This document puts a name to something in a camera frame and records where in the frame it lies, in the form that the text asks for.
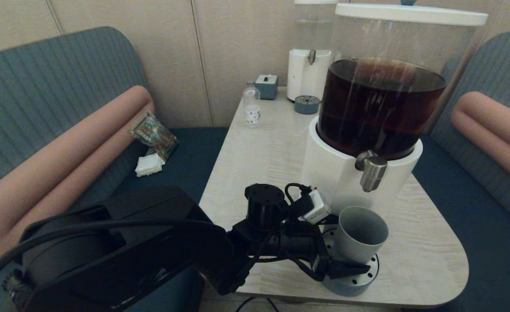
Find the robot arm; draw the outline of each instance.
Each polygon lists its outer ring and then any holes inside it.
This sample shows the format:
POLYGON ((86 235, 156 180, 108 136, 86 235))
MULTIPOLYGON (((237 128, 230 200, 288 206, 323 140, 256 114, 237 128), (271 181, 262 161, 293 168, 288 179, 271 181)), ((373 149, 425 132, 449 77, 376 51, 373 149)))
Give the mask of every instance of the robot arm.
POLYGON ((219 294, 235 292, 255 263, 268 261, 263 255, 292 260, 318 281, 368 271, 330 257, 315 222, 318 201, 303 187, 302 197, 288 205, 275 186, 249 186, 247 218, 229 232, 169 186, 45 219, 0 258, 0 269, 14 259, 22 265, 4 287, 19 312, 101 312, 132 306, 188 267, 219 294))

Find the white table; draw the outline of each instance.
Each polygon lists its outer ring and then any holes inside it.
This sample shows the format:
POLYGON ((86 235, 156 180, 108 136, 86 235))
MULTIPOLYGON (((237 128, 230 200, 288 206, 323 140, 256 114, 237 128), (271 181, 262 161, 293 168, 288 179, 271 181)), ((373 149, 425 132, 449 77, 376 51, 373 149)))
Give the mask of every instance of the white table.
MULTIPOLYGON (((299 182, 309 122, 279 89, 262 101, 261 125, 244 126, 239 106, 200 206, 227 231, 247 212, 245 187, 268 183, 284 189, 299 182)), ((306 276, 291 261, 256 264, 240 294, 283 300, 425 308, 458 296, 468 279, 465 251, 419 182, 411 175, 386 217, 390 236, 378 252, 380 272, 366 292, 344 297, 306 276)))

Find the drink dispenser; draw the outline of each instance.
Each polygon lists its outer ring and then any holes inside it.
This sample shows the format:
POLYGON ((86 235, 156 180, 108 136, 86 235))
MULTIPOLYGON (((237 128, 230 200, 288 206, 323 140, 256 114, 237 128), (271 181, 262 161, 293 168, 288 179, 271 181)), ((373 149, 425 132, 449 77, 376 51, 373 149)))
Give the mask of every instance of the drink dispenser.
POLYGON ((338 4, 322 108, 302 181, 384 215, 423 152, 419 136, 487 14, 338 4))
POLYGON ((332 54, 332 22, 338 0, 295 0, 295 36, 289 52, 287 96, 323 97, 332 54))

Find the gray plastic cup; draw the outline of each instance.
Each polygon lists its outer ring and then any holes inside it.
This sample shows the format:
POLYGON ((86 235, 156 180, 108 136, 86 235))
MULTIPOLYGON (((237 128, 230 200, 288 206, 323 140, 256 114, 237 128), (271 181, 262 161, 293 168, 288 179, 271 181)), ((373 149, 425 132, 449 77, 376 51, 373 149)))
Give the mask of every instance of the gray plastic cup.
POLYGON ((339 216, 334 238, 338 260, 368 263, 388 238, 388 225, 376 212, 364 207, 347 207, 339 216))

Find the dispenser tap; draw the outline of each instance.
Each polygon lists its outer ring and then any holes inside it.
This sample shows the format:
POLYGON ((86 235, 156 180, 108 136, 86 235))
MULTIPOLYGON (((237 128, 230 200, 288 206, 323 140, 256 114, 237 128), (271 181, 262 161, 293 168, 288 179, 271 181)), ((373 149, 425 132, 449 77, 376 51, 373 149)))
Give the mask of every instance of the dispenser tap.
POLYGON ((386 172, 387 166, 388 162, 372 150, 359 154, 355 161, 355 168, 362 171, 362 190, 367 193, 376 190, 384 176, 384 172, 386 172))
POLYGON ((309 55, 307 55, 307 59, 309 60, 309 65, 313 65, 316 58, 316 50, 309 51, 309 55))

